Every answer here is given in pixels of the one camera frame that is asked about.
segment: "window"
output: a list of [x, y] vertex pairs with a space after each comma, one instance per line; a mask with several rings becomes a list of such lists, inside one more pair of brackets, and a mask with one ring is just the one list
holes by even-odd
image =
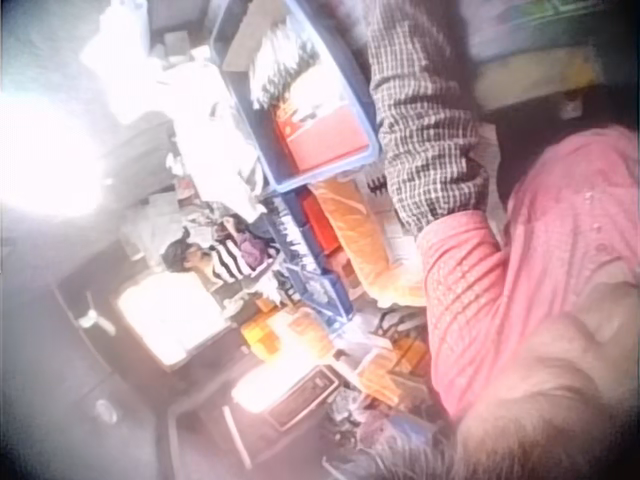
[[158, 273], [128, 288], [118, 299], [126, 321], [167, 367], [186, 360], [227, 321], [192, 273]]

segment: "pink sweater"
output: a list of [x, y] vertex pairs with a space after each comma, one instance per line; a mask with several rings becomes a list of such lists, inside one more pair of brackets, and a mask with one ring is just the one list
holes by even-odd
[[637, 134], [590, 130], [547, 149], [514, 191], [507, 245], [484, 213], [444, 217], [423, 230], [432, 376], [460, 416], [523, 339], [570, 310], [604, 263], [638, 268]]

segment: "plaid shirt sleeve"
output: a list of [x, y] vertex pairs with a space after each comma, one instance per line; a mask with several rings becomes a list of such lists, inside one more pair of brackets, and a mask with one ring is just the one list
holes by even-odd
[[446, 32], [447, 0], [369, 0], [371, 94], [389, 193], [418, 235], [438, 218], [484, 210], [488, 176]]

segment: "blue crate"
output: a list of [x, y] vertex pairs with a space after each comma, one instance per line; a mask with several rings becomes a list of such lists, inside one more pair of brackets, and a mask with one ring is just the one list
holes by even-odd
[[273, 238], [289, 263], [315, 273], [322, 273], [325, 270], [326, 255], [318, 244], [311, 225], [298, 227], [298, 233], [295, 234], [296, 237], [292, 241], [276, 219], [267, 214], [265, 220]]
[[332, 272], [315, 274], [288, 263], [284, 266], [302, 301], [329, 320], [330, 330], [340, 328], [351, 319], [353, 304], [338, 275]]
[[269, 195], [262, 201], [262, 204], [270, 215], [278, 217], [289, 215], [301, 227], [309, 223], [307, 214], [302, 208], [302, 203], [298, 200], [296, 192]]
[[[376, 134], [375, 107], [369, 94], [368, 84], [332, 22], [323, 17], [322, 12], [312, 0], [282, 1], [308, 33], [323, 61], [336, 67], [335, 70], [340, 76], [351, 110], [369, 142], [369, 148], [364, 152], [328, 165], [320, 165], [309, 171], [298, 172], [290, 159], [286, 145], [278, 137], [271, 113], [262, 109], [253, 109], [248, 73], [221, 70], [222, 78], [253, 136], [265, 175], [275, 190], [288, 192], [377, 160], [380, 156], [380, 144]], [[220, 21], [211, 36], [213, 61], [218, 66], [224, 63], [233, 41], [234, 35], [230, 32], [234, 30], [237, 32], [249, 3], [250, 0], [232, 0], [221, 12]]]

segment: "striped shirt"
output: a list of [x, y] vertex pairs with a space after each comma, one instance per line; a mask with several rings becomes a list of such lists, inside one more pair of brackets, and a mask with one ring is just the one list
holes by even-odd
[[253, 269], [243, 260], [232, 239], [215, 242], [209, 247], [213, 260], [213, 276], [224, 283], [234, 283], [250, 276]]

